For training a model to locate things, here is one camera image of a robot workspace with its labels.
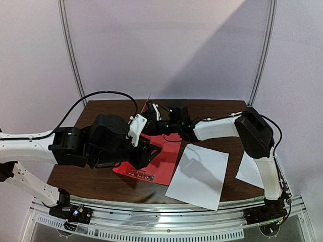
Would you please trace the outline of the red file folder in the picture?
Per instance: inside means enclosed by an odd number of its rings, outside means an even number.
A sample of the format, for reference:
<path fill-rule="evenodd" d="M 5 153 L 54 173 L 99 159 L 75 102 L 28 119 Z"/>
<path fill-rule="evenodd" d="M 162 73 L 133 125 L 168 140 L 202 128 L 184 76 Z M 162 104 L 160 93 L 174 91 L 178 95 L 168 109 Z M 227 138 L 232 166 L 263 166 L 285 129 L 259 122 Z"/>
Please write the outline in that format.
<path fill-rule="evenodd" d="M 178 134 L 160 136 L 143 135 L 143 137 L 150 139 L 152 144 L 161 147 L 161 153 L 145 168 L 135 169 L 129 162 L 123 162 L 120 167 L 113 168 L 113 172 L 127 176 L 124 174 L 127 170 L 143 170 L 148 174 L 154 175 L 155 178 L 154 181 L 151 182 L 146 180 L 141 181 L 168 186 L 175 170 L 182 139 Z"/>

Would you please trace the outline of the large white paper sheet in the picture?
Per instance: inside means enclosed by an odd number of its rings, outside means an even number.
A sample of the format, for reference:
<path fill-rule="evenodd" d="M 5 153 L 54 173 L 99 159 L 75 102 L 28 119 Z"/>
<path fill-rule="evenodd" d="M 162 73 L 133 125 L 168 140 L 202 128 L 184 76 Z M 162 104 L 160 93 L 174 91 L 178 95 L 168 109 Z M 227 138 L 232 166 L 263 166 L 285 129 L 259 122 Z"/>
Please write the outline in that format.
<path fill-rule="evenodd" d="M 219 207 L 229 154 L 188 144 L 165 196 L 216 211 Z"/>

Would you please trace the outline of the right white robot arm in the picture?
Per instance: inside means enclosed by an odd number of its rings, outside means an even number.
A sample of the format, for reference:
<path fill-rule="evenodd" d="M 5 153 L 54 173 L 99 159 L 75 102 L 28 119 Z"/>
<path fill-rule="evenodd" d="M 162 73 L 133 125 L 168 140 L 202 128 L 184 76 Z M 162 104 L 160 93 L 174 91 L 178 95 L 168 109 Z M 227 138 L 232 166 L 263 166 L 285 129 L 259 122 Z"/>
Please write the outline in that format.
<path fill-rule="evenodd" d="M 277 202 L 283 197 L 277 163 L 275 161 L 274 132 L 264 117 L 254 108 L 226 117 L 191 120 L 186 106 L 169 107 L 169 118 L 162 119 L 158 106 L 147 101 L 141 115 L 147 119 L 143 134 L 148 136 L 177 133 L 188 143 L 237 137 L 247 155 L 251 157 L 260 173 L 264 196 L 268 202 L 261 209 L 261 216 L 273 219 L 281 210 Z"/>

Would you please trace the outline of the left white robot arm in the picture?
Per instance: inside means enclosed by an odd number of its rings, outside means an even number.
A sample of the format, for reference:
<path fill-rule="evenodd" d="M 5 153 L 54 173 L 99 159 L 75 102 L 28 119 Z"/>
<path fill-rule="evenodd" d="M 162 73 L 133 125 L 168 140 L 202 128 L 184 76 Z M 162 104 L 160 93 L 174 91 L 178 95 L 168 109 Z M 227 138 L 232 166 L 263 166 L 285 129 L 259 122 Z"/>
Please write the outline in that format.
<path fill-rule="evenodd" d="M 129 162 L 135 169 L 147 167 L 161 148 L 142 137 L 147 119 L 136 115 L 129 122 L 114 114 L 100 114 L 91 126 L 58 128 L 40 134 L 1 134 L 1 181 L 15 185 L 55 208 L 64 218 L 75 215 L 69 193 L 52 187 L 27 171 L 22 161 L 62 166 L 116 168 Z"/>

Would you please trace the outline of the metal bottom folder clip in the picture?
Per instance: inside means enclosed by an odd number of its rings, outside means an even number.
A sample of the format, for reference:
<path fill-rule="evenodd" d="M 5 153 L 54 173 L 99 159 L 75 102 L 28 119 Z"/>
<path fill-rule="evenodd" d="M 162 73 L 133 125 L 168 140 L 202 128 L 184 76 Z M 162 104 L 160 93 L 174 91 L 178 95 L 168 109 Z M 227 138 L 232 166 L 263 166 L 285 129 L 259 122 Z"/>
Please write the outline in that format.
<path fill-rule="evenodd" d="M 146 181 L 154 181 L 155 176 L 146 173 L 143 170 L 127 170 L 124 172 L 125 175 L 129 177 L 133 177 L 135 179 L 146 180 Z"/>

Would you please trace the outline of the small white paper sheet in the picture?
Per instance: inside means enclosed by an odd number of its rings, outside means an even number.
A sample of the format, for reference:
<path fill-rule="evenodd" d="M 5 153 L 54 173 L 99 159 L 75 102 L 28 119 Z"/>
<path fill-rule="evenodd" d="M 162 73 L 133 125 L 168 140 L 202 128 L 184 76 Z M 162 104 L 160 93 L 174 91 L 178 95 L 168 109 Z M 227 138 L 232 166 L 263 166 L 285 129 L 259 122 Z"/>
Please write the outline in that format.
<path fill-rule="evenodd" d="M 254 160 L 246 153 L 243 153 L 236 179 L 264 189 L 258 167 Z"/>

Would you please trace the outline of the aluminium front rail frame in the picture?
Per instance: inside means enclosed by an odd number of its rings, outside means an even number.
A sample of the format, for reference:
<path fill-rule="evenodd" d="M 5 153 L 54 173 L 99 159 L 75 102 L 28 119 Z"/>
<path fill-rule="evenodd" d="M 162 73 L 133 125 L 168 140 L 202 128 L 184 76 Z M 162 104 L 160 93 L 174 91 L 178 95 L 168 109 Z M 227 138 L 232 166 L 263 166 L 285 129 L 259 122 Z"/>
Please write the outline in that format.
<path fill-rule="evenodd" d="M 248 224 L 243 212 L 263 204 L 262 197 L 221 202 L 217 211 L 187 204 L 134 204 L 71 197 L 93 209 L 89 224 L 75 231 L 33 200 L 22 241 L 315 241 L 300 196 L 292 199 L 289 218 L 279 228 L 270 222 Z"/>

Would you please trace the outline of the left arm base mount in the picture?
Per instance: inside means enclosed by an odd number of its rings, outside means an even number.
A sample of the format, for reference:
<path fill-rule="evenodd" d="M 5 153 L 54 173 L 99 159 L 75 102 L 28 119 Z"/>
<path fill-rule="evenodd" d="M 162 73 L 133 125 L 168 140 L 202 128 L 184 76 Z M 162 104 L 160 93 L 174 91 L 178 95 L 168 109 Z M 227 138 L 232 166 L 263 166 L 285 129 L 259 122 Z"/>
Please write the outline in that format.
<path fill-rule="evenodd" d="M 59 188 L 58 192 L 57 204 L 49 209 L 49 215 L 64 219 L 64 229 L 72 232 L 76 231 L 78 223 L 89 224 L 92 219 L 93 209 L 86 207 L 84 204 L 71 204 L 70 194 L 65 189 Z"/>

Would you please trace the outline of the right aluminium corner post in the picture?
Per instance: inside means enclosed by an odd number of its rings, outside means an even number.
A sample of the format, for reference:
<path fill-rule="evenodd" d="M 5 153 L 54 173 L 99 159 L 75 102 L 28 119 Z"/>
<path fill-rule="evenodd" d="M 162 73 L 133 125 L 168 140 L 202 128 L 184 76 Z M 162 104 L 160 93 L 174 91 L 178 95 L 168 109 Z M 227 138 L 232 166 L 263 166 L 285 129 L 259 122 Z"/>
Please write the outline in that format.
<path fill-rule="evenodd" d="M 270 1 L 270 8 L 268 11 L 268 17 L 267 17 L 267 23 L 264 33 L 264 39 L 261 49 L 261 55 L 259 60 L 259 65 L 257 68 L 255 80 L 251 89 L 251 93 L 247 102 L 248 106 L 253 106 L 256 100 L 256 96 L 260 87 L 261 78 L 263 75 L 263 71 L 265 68 L 265 63 L 267 60 L 267 55 L 270 48 L 271 38 L 273 34 L 273 28 L 274 28 L 274 22 L 275 22 L 275 16 L 276 16 L 276 10 L 277 10 L 277 0 Z"/>

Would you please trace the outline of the aluminium corner post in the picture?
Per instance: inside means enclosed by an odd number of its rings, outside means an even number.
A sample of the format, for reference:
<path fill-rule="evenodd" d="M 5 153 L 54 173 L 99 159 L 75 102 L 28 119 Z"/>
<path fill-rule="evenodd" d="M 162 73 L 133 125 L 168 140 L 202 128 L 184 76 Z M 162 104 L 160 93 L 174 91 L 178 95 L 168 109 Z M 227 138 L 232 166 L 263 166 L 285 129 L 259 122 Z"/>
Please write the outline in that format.
<path fill-rule="evenodd" d="M 64 38 L 66 50 L 67 50 L 69 63 L 70 63 L 71 70 L 72 70 L 72 75 L 73 75 L 74 82 L 76 85 L 76 89 L 79 94 L 79 97 L 84 97 L 85 91 L 84 91 L 83 83 L 82 83 L 82 80 L 80 77 L 75 53 L 74 53 L 74 48 L 73 48 L 73 43 L 72 43 L 72 38 L 71 38 L 71 33 L 70 33 L 70 28 L 69 28 L 66 1 L 58 0 L 58 10 L 59 10 L 59 15 L 60 15 L 60 20 L 61 20 L 63 38 Z"/>
<path fill-rule="evenodd" d="M 264 39 L 261 49 L 261 55 L 259 60 L 259 65 L 257 68 L 255 80 L 251 89 L 251 93 L 247 102 L 248 106 L 253 106 L 256 100 L 256 96 L 260 87 L 261 78 L 263 75 L 263 71 L 265 68 L 265 63 L 267 60 L 267 55 L 270 48 L 271 38 L 273 34 L 273 28 L 274 28 L 274 22 L 275 22 L 275 16 L 276 16 L 276 10 L 277 10 L 277 0 L 270 1 L 270 8 L 268 11 L 268 17 L 267 17 L 267 23 L 264 33 Z"/>

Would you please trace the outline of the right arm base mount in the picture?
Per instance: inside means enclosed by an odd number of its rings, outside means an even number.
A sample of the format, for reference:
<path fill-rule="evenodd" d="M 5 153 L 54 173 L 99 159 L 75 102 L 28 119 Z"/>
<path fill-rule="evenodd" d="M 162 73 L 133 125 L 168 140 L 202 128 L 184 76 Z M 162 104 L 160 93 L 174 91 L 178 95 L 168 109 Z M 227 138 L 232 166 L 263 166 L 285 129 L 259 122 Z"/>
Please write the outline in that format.
<path fill-rule="evenodd" d="M 267 237 L 276 236 L 291 214 L 292 200 L 281 196 L 278 200 L 264 199 L 264 205 L 245 209 L 243 217 L 248 225 L 258 224 Z"/>

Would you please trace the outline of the left aluminium corner post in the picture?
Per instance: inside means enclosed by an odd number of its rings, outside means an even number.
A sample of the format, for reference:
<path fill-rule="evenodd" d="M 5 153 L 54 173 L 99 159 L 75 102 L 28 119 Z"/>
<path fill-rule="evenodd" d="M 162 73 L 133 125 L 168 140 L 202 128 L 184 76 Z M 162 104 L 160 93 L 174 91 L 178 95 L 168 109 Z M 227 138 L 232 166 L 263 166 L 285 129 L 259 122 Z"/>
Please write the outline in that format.
<path fill-rule="evenodd" d="M 66 50 L 67 50 L 69 63 L 70 63 L 71 70 L 72 70 L 72 75 L 73 75 L 74 82 L 76 85 L 76 89 L 79 94 L 79 97 L 84 97 L 85 91 L 84 91 L 83 83 L 82 83 L 82 80 L 80 77 L 75 53 L 74 53 L 74 48 L 73 48 L 73 43 L 72 43 L 72 38 L 71 38 L 71 33 L 70 33 L 70 28 L 69 28 L 66 1 L 58 0 L 58 10 L 59 10 L 59 15 L 60 15 L 60 20 L 61 20 L 63 38 L 64 38 Z"/>

